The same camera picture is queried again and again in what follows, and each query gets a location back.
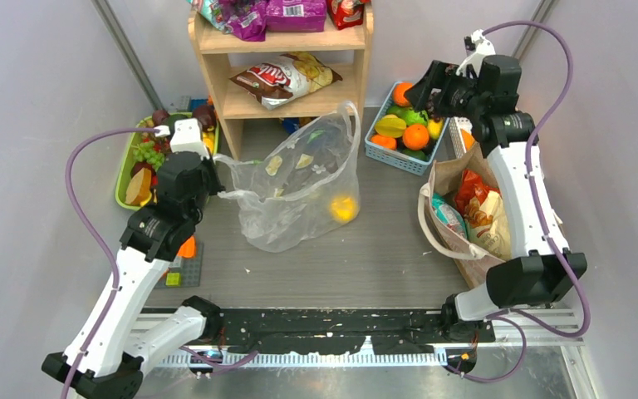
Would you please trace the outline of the teal snack bag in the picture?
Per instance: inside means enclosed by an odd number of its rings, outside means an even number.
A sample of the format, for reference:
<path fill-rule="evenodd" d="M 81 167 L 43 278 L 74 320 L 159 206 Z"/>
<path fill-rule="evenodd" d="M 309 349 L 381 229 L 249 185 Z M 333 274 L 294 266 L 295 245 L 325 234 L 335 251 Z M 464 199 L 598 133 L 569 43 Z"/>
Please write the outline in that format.
<path fill-rule="evenodd" d="M 461 214 L 440 195 L 433 194 L 431 205 L 436 218 L 463 239 L 467 239 L 466 225 Z"/>

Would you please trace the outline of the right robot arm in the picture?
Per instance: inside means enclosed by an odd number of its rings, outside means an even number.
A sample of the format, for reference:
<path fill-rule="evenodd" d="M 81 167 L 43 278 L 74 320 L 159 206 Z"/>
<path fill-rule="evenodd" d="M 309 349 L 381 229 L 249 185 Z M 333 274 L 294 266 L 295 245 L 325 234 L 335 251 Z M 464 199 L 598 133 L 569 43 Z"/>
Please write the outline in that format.
<path fill-rule="evenodd" d="M 483 284 L 449 297 L 442 314 L 452 326 L 514 312 L 556 335 L 580 337 L 591 322 L 580 283 L 586 256 L 571 251 L 548 200 L 538 164 L 537 126 L 517 108 L 521 75 L 519 61 L 504 55 L 486 56 L 480 68 L 469 66 L 465 72 L 455 64 L 434 61 L 405 93 L 416 110 L 433 103 L 442 116 L 470 121 L 500 189 L 510 228 L 512 258 L 492 267 Z M 582 303 L 583 321 L 576 332 L 565 334 L 522 309 L 555 303 L 570 290 Z"/>

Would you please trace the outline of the Chuba chips bag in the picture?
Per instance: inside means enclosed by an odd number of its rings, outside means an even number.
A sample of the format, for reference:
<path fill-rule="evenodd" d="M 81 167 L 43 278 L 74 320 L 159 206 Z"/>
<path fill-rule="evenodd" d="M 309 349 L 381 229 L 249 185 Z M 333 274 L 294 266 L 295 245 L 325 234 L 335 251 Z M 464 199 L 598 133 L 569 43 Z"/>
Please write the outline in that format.
<path fill-rule="evenodd" d="M 273 110 L 343 78 L 310 52 L 286 52 L 250 66 L 229 80 L 260 105 Z"/>

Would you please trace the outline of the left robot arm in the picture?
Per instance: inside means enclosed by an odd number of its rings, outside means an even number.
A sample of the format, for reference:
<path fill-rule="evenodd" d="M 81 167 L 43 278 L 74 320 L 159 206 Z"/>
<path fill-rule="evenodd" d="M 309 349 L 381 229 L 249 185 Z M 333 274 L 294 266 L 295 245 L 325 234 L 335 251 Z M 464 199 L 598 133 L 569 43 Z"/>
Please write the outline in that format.
<path fill-rule="evenodd" d="M 210 155 L 170 155 L 157 172 L 157 200 L 134 212 L 121 236 L 116 269 L 76 339 L 47 355 L 42 371 L 84 398 L 132 398 L 145 375 L 165 357 L 197 339 L 215 339 L 220 308 L 192 296 L 162 323 L 130 332 L 147 298 L 191 239 L 210 195 L 223 191 Z"/>

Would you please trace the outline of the orange snack bag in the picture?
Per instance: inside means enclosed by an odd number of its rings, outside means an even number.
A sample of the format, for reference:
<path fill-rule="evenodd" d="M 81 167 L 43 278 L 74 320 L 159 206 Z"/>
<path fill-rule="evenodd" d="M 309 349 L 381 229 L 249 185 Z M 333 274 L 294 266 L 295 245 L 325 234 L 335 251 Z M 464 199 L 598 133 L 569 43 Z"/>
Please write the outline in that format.
<path fill-rule="evenodd" d="M 480 175 L 464 170 L 454 203 L 471 243 L 503 261 L 512 258 L 511 235 L 503 198 Z"/>

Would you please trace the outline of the clear plastic bag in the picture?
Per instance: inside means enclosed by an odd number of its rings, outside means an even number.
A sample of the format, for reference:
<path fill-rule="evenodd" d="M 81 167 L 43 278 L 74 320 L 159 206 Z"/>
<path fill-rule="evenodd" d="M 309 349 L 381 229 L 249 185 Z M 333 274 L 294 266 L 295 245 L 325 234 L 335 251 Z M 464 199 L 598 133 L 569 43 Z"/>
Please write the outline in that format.
<path fill-rule="evenodd" d="M 361 118 L 352 101 L 291 134 L 263 160 L 216 155 L 232 186 L 220 197 L 238 203 L 239 222 L 254 247 L 280 253 L 337 229 L 331 200 L 350 195 L 361 208 L 357 158 Z"/>

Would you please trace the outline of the brown burlap grocery bag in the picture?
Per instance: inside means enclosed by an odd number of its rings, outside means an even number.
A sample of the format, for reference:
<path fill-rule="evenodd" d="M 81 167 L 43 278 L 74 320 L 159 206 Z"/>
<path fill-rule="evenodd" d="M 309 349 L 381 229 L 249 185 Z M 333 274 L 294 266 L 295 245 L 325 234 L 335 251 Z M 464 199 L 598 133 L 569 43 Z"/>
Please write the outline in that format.
<path fill-rule="evenodd" d="M 539 149 L 523 142 L 488 157 L 474 144 L 456 160 L 434 163 L 418 202 L 425 237 L 455 261 L 469 288 L 510 259 L 568 246 L 544 188 Z"/>

